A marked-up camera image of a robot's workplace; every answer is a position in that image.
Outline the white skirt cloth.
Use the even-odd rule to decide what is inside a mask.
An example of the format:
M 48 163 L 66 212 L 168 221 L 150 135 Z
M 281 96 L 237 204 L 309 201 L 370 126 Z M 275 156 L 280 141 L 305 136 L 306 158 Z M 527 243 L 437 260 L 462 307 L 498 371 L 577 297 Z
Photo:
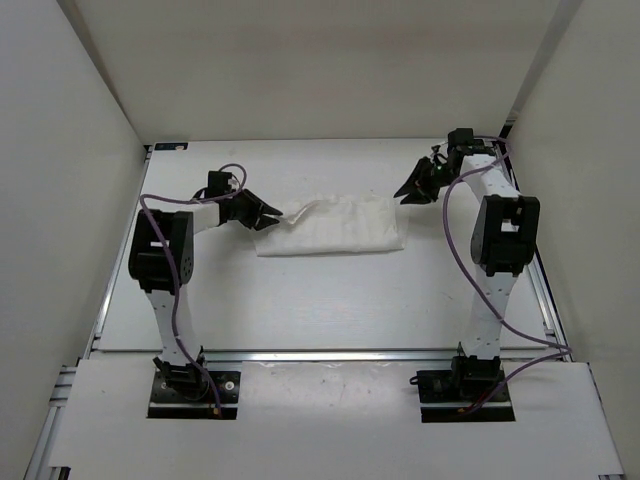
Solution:
M 381 253 L 406 246 L 410 209 L 389 198 L 315 195 L 279 203 L 279 223 L 254 232 L 259 257 Z

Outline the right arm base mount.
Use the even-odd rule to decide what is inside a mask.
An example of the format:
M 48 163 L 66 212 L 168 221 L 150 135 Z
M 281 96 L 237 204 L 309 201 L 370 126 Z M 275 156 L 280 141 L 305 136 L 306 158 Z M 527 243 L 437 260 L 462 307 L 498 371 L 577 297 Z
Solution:
M 496 423 L 516 420 L 501 360 L 457 355 L 449 369 L 419 370 L 409 379 L 418 390 L 422 423 Z

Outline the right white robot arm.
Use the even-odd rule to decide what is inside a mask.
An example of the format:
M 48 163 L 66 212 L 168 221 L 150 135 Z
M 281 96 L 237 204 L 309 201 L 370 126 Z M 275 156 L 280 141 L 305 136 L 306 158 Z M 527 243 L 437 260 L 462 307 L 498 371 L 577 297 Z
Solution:
M 499 150 L 487 138 L 476 136 L 471 128 L 457 128 L 447 135 L 446 152 L 434 146 L 394 194 L 404 205 L 426 205 L 445 192 L 443 227 L 459 267 L 464 264 L 449 228 L 449 200 L 454 187 L 464 183 L 479 202 L 470 240 L 475 273 L 463 272 L 475 294 L 453 363 L 455 370 L 449 375 L 450 390 L 464 400 L 476 397 L 485 387 L 485 376 L 478 367 L 500 368 L 500 336 L 509 296 L 536 248 L 540 202 L 512 185 L 502 163 Z

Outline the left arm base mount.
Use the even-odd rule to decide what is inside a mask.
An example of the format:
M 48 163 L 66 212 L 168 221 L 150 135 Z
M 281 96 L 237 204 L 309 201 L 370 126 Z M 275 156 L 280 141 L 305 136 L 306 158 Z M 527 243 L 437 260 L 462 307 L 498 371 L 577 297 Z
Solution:
M 240 397 L 241 372 L 209 370 L 217 393 L 191 364 L 171 366 L 158 357 L 147 417 L 149 419 L 235 420 Z

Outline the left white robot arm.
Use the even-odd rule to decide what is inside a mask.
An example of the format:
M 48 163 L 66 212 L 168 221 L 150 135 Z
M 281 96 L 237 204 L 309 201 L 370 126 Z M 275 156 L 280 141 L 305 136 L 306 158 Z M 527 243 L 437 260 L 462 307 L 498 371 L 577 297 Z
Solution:
M 261 231 L 283 216 L 246 188 L 246 179 L 244 167 L 227 164 L 210 171 L 206 186 L 189 199 L 139 197 L 128 271 L 154 311 L 162 342 L 157 368 L 176 374 L 175 388 L 188 400 L 202 398 L 210 386 L 187 292 L 195 270 L 195 236 L 229 222 Z

